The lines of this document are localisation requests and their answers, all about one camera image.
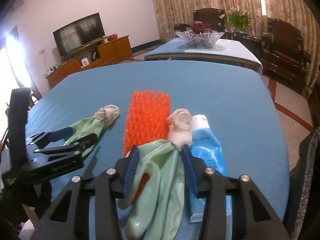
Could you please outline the green rubber glove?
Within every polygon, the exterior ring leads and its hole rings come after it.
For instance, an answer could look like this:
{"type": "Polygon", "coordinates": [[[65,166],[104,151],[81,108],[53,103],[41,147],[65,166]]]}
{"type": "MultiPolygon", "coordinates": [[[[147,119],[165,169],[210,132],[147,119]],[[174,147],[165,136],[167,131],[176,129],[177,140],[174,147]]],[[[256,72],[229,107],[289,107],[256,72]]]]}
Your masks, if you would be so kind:
{"type": "Polygon", "coordinates": [[[126,239],[174,239],[184,208],[184,166],[181,150],[191,145],[192,115],[175,110],[168,118],[168,139],[139,146],[139,163],[129,194],[118,200],[121,210],[132,205],[126,239]]]}
{"type": "Polygon", "coordinates": [[[116,105],[107,105],[99,109],[92,117],[81,119],[72,124],[72,134],[67,136],[63,146],[70,145],[72,142],[91,133],[99,138],[103,129],[111,126],[120,116],[120,108],[116,105]]]}

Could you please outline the orange spiky mat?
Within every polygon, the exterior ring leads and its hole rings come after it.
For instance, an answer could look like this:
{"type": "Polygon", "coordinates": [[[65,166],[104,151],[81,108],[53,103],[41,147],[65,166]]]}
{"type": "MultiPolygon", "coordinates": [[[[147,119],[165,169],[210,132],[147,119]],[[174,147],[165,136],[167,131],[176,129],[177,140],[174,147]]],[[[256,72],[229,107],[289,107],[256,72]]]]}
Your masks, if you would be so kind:
{"type": "Polygon", "coordinates": [[[141,146],[158,139],[167,139],[170,96],[154,90],[132,93],[125,123],[123,156],[133,145],[141,146]]]}

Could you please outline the blue white cream tube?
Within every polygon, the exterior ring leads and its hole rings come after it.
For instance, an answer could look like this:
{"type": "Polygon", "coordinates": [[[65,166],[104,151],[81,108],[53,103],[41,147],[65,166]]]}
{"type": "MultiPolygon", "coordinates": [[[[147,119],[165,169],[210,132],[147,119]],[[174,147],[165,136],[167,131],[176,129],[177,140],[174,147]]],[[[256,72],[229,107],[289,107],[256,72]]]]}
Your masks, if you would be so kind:
{"type": "MultiPolygon", "coordinates": [[[[227,168],[221,143],[210,129],[208,119],[203,114],[192,117],[191,120],[192,145],[190,147],[193,156],[204,160],[207,167],[219,171],[227,176],[227,168]]],[[[201,222],[204,213],[205,200],[195,197],[192,191],[189,191],[190,221],[192,223],[201,222]]]]}

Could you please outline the black trash bag bin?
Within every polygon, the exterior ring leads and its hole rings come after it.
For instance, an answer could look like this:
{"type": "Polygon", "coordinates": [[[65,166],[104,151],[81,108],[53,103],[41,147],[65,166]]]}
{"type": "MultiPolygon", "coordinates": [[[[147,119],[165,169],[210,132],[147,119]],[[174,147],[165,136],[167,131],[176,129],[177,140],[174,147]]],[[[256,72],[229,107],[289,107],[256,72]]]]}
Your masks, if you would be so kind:
{"type": "Polygon", "coordinates": [[[319,127],[299,145],[283,224],[290,239],[319,239],[319,127]]]}

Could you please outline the white card on cabinet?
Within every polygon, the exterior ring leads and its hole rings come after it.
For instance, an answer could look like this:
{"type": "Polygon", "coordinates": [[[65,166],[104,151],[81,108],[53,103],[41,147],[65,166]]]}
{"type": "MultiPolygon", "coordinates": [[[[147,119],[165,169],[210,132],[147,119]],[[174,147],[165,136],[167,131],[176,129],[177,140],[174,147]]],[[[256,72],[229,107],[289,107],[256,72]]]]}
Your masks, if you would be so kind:
{"type": "Polygon", "coordinates": [[[82,68],[87,67],[90,64],[90,61],[87,57],[81,59],[82,68]]]}

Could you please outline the wooden TV cabinet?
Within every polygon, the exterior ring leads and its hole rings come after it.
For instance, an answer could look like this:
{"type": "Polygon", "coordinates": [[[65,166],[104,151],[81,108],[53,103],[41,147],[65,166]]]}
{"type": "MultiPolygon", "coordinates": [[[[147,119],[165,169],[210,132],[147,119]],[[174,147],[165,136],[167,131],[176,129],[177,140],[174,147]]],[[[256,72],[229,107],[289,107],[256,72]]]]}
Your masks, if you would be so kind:
{"type": "Polygon", "coordinates": [[[77,72],[121,63],[133,56],[129,36],[108,42],[106,37],[98,38],[61,58],[61,65],[53,70],[47,81],[51,88],[64,78],[77,72]],[[81,59],[87,57],[90,64],[82,68],[81,59]]]}

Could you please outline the flat screen television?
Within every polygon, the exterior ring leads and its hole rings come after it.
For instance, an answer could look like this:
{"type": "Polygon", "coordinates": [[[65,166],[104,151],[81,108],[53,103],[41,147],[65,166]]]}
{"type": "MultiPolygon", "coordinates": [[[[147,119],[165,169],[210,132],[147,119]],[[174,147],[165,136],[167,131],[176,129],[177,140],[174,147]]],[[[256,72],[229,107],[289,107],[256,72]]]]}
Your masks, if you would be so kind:
{"type": "Polygon", "coordinates": [[[53,32],[61,57],[104,35],[103,24],[98,12],[78,19],[53,32]]]}

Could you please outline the red ornament on cabinet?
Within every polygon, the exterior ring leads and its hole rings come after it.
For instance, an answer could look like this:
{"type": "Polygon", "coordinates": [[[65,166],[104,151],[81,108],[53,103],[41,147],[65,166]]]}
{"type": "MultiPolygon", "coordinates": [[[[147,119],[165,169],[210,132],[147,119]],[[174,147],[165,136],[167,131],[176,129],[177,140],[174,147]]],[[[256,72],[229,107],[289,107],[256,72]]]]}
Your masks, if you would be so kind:
{"type": "Polygon", "coordinates": [[[110,41],[114,41],[118,38],[118,34],[112,34],[112,35],[108,35],[107,40],[108,42],[110,41]]]}

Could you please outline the wooden sofa bench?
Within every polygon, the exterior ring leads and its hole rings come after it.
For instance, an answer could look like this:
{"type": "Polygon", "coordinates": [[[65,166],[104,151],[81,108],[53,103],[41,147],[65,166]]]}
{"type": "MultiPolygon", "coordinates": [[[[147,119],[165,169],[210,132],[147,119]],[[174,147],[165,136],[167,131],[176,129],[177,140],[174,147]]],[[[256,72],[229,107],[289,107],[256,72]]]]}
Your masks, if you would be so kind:
{"type": "Polygon", "coordinates": [[[310,113],[314,127],[319,126],[320,119],[320,86],[319,81],[315,83],[315,87],[308,98],[308,104],[310,106],[310,113]]]}

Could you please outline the glass fruit bowl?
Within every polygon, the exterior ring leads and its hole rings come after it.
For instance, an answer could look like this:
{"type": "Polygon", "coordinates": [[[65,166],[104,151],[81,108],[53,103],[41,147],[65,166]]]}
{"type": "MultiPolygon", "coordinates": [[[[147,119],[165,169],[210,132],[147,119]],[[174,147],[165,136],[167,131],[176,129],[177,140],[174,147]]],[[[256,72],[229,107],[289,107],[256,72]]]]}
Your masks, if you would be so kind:
{"type": "Polygon", "coordinates": [[[175,35],[186,43],[189,48],[213,48],[224,32],[212,31],[211,33],[194,34],[191,30],[177,31],[175,35]]]}

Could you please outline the red fruit in bowl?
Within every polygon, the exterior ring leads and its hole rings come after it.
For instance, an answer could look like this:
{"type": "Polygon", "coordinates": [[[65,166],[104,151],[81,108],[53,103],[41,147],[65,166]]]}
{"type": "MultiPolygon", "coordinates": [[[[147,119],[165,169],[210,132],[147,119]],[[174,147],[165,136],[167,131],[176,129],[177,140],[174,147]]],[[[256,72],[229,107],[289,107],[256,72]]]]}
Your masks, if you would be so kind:
{"type": "Polygon", "coordinates": [[[191,31],[194,34],[212,33],[210,28],[206,28],[205,24],[201,21],[194,21],[191,24],[191,31]]]}

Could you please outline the beige patterned curtain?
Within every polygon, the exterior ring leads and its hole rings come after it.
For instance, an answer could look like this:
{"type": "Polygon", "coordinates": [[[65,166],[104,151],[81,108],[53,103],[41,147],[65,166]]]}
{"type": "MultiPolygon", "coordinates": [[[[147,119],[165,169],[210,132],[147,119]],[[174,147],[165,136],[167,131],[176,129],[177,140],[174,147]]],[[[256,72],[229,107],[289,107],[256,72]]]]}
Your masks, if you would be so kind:
{"type": "Polygon", "coordinates": [[[292,24],[302,32],[304,48],[311,55],[306,68],[306,85],[313,88],[319,77],[319,23],[303,0],[153,0],[159,35],[162,41],[174,38],[173,26],[190,23],[193,11],[216,8],[228,11],[231,8],[250,12],[249,32],[261,37],[267,29],[268,18],[278,18],[292,24]]]}

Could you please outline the coffee table blue cloth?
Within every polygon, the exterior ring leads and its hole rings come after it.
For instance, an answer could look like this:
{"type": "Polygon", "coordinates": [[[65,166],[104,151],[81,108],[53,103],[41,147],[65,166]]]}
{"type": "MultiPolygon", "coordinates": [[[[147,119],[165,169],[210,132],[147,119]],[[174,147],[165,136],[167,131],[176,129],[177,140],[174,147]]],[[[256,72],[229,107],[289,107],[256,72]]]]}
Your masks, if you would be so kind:
{"type": "Polygon", "coordinates": [[[219,39],[212,48],[189,48],[180,38],[175,38],[152,50],[144,56],[145,60],[193,60],[229,64],[251,69],[259,75],[263,65],[242,43],[219,39]]]}

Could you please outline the dark wooden side table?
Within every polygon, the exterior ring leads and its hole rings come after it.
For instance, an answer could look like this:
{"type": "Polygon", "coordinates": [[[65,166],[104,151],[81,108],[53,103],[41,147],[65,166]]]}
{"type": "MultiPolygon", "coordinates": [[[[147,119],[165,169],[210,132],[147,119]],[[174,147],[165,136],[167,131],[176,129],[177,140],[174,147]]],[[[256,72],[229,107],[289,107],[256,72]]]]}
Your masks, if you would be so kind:
{"type": "Polygon", "coordinates": [[[239,41],[244,45],[255,57],[261,60],[263,49],[262,41],[256,37],[244,35],[242,33],[229,33],[225,32],[222,36],[223,39],[239,41]]]}

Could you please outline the green potted plant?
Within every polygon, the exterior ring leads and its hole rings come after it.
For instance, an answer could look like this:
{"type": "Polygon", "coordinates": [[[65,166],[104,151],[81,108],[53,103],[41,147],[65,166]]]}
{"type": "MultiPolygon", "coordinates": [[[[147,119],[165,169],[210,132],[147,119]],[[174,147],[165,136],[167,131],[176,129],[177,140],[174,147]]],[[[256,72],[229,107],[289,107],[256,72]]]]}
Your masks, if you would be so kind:
{"type": "Polygon", "coordinates": [[[231,7],[225,14],[220,15],[219,19],[226,20],[234,31],[245,32],[250,25],[251,12],[231,7]]]}

